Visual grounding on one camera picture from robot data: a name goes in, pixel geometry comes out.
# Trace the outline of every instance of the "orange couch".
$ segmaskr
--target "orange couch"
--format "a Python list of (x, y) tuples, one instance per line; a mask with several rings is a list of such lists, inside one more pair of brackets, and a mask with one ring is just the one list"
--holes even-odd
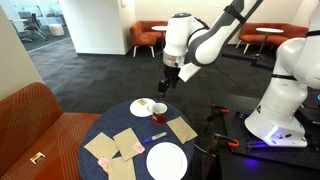
[(153, 46), (161, 38), (161, 32), (152, 29), (153, 26), (167, 26), (168, 21), (138, 21), (130, 27), (131, 45), (134, 46), (133, 57), (140, 46), (149, 46), (154, 57)]
[(260, 45), (262, 44), (265, 33), (259, 32), (256, 30), (256, 28), (275, 28), (275, 29), (281, 29), (283, 30), (283, 33), (280, 34), (269, 34), (268, 39), (266, 41), (266, 45), (270, 46), (280, 46), (283, 42), (285, 42), (288, 39), (296, 38), (296, 37), (305, 37), (308, 28), (296, 26), (292, 24), (286, 24), (286, 23), (245, 23), (239, 32), (239, 43), (236, 47), (239, 46), (239, 44), (243, 41), (247, 43), (246, 48), (243, 53), (246, 52), (249, 45)]
[[(81, 179), (78, 149), (98, 117), (63, 112), (42, 83), (1, 100), (1, 179)], [(45, 157), (34, 164), (30, 158), (38, 152)]]

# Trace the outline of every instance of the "dark blue table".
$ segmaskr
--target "dark blue table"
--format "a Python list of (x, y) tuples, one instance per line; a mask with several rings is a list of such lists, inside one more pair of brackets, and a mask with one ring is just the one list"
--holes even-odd
[[(153, 179), (148, 172), (146, 159), (150, 149), (161, 142), (171, 142), (178, 145), (186, 154), (188, 164), (190, 164), (193, 156), (194, 140), (188, 141), (185, 144), (181, 144), (179, 139), (166, 123), (157, 125), (152, 122), (151, 116), (134, 116), (129, 109), (132, 102), (133, 100), (126, 101), (110, 108), (108, 111), (102, 114), (101, 117), (89, 129), (80, 146), (78, 157), (80, 175), (83, 179), (108, 179), (108, 174), (102, 170), (97, 163), (97, 159), (88, 150), (86, 150), (84, 146), (93, 138), (95, 138), (100, 132), (103, 132), (108, 137), (113, 138), (114, 135), (130, 127), (135, 132), (140, 142), (153, 135), (167, 132), (167, 136), (143, 145), (146, 150), (142, 154), (133, 157), (137, 180)], [(166, 102), (163, 103), (168, 106), (168, 121), (181, 116), (189, 124), (187, 118), (179, 110)]]

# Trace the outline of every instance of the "round table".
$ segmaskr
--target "round table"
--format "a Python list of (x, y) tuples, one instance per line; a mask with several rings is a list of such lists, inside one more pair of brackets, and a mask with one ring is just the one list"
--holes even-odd
[(164, 45), (164, 32), (167, 31), (167, 26), (152, 26), (151, 29), (155, 31), (160, 31), (161, 32), (161, 50), (163, 50), (163, 45)]
[(275, 29), (275, 28), (256, 28), (256, 30), (265, 33), (265, 37), (264, 37), (264, 40), (260, 46), (260, 49), (259, 49), (258, 53), (255, 55), (258, 58), (259, 56), (261, 56), (261, 51), (262, 51), (264, 45), (266, 44), (266, 41), (268, 39), (269, 34), (270, 33), (283, 33), (283, 30)]
[[(157, 125), (152, 122), (151, 115), (147, 117), (134, 116), (129, 109), (133, 101), (134, 100), (126, 101), (110, 108), (103, 113), (88, 130), (80, 146), (78, 154), (78, 166), (80, 175), (83, 179), (108, 179), (108, 174), (102, 170), (97, 163), (97, 159), (87, 149), (85, 149), (84, 146), (93, 138), (95, 138), (100, 132), (103, 132), (108, 137), (113, 138), (113, 136), (119, 132), (130, 127), (135, 132), (140, 142), (153, 135), (167, 132), (165, 137), (157, 139), (148, 144), (144, 144), (143, 146), (145, 147), (145, 151), (142, 154), (133, 157), (136, 179), (153, 179), (148, 172), (146, 159), (151, 148), (161, 142), (171, 142), (179, 146), (186, 154), (188, 164), (190, 164), (193, 156), (194, 140), (188, 141), (185, 144), (181, 144), (167, 123)], [(168, 106), (168, 121), (181, 116), (189, 124), (187, 118), (178, 109), (166, 102), (162, 103), (165, 103)]]

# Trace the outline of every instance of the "white plate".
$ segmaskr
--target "white plate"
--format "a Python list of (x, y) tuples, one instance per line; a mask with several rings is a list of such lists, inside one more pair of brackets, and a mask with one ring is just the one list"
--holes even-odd
[[(140, 99), (143, 99), (147, 103), (144, 105), (141, 105), (138, 101)], [(152, 114), (151, 111), (149, 111), (148, 106), (151, 106), (155, 104), (156, 102), (152, 99), (149, 98), (140, 98), (135, 101), (133, 101), (130, 105), (130, 111), (133, 115), (138, 116), (138, 117), (147, 117)]]
[(188, 162), (182, 149), (172, 143), (155, 145), (147, 156), (147, 168), (156, 180), (180, 180), (187, 171)]

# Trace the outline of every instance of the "paper napkin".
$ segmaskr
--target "paper napkin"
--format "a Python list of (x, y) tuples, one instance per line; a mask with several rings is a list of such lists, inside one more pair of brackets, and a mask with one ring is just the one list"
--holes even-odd
[(182, 117), (171, 120), (167, 124), (182, 144), (198, 136)]
[(132, 158), (123, 161), (123, 158), (117, 157), (110, 161), (109, 180), (135, 180), (134, 165)]
[(141, 153), (136, 147), (142, 145), (131, 128), (128, 128), (113, 136), (113, 139), (116, 142), (124, 161), (127, 161), (128, 159)]
[(105, 157), (108, 160), (118, 152), (116, 143), (104, 133), (98, 134), (88, 144), (84, 146), (94, 157), (101, 159)]

